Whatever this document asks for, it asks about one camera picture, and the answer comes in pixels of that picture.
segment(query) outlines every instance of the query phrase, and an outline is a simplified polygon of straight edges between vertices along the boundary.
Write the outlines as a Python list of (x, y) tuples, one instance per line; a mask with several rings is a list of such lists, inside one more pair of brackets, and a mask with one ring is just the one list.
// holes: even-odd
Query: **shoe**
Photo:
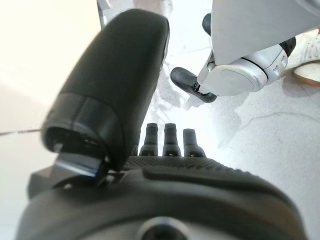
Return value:
[(297, 67), (293, 71), (293, 76), (305, 84), (320, 86), (320, 61)]
[(319, 29), (304, 32), (296, 36), (296, 46), (288, 59), (288, 69), (320, 60)]

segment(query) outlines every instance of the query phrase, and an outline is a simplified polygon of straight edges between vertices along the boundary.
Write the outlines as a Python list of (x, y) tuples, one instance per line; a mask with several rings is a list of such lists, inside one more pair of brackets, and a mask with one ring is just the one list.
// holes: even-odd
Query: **black plastic casing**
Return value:
[(52, 152), (65, 143), (99, 146), (119, 170), (139, 140), (169, 38), (168, 20), (132, 9), (114, 18), (84, 52), (42, 127)]

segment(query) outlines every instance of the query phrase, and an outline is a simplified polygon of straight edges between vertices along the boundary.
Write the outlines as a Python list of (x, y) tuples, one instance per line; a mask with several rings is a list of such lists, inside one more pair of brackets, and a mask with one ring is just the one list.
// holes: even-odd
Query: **black robotic finger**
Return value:
[(211, 92), (205, 94), (199, 92), (200, 85), (197, 82), (197, 76), (182, 67), (175, 67), (171, 71), (170, 77), (172, 82), (180, 89), (189, 94), (195, 95), (205, 103), (212, 103), (217, 98), (217, 96)]
[(183, 130), (183, 147), (185, 157), (206, 157), (204, 150), (197, 144), (196, 132), (194, 129)]
[(158, 156), (158, 125), (148, 123), (144, 145), (141, 147), (139, 156)]
[(211, 13), (204, 16), (202, 21), (203, 30), (211, 36)]
[(177, 129), (174, 123), (166, 123), (164, 126), (163, 156), (181, 157), (177, 140)]

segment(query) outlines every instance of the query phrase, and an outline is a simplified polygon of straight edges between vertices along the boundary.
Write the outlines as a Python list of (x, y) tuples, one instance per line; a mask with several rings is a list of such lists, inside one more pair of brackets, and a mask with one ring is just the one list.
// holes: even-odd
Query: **white floor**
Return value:
[[(259, 92), (220, 97), (211, 104), (202, 104), (177, 88), (170, 81), (171, 70), (179, 66), (198, 74), (210, 52), (210, 38), (201, 24), (212, 1), (193, 3), (110, 0), (111, 9), (104, 12), (110, 20), (137, 7), (169, 19), (168, 54), (142, 126), (141, 142), (147, 123), (158, 124), (160, 153), (165, 123), (176, 124), (180, 146), (183, 129), (195, 129), (207, 157), (258, 175), (288, 194), (300, 210), (310, 239), (319, 239), (320, 88), (299, 83), (290, 71)], [(7, 123), (1, 125), (2, 131), (38, 128), (47, 109), (32, 97), (1, 86), (1, 119)], [(44, 150), (37, 133), (1, 137), (0, 156), (0, 193), (4, 196), (0, 200), (0, 233), (1, 239), (10, 239), (27, 204), (29, 174), (50, 165), (55, 156)]]

